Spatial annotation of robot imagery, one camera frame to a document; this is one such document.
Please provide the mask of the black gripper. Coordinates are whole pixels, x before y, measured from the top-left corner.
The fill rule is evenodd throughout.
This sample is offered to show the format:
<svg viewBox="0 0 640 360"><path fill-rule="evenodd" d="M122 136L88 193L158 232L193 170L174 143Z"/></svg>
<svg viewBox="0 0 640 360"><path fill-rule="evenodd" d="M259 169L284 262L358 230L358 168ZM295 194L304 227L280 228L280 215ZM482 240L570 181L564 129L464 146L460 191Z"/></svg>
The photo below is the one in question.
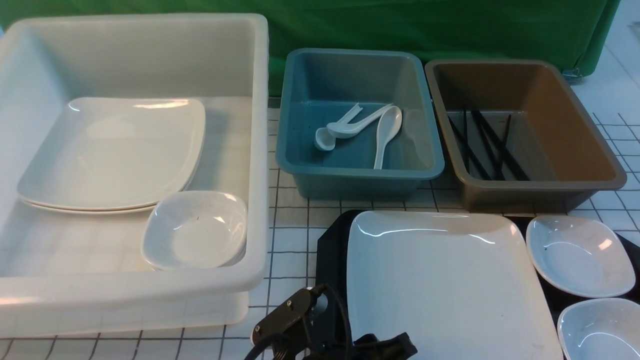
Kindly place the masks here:
<svg viewBox="0 0 640 360"><path fill-rule="evenodd" d="M418 349L406 332L381 340L374 333L366 333L348 346L346 343L325 341L316 349L306 336L284 335L272 344L275 360L294 360L309 350L304 360L408 360Z"/></svg>

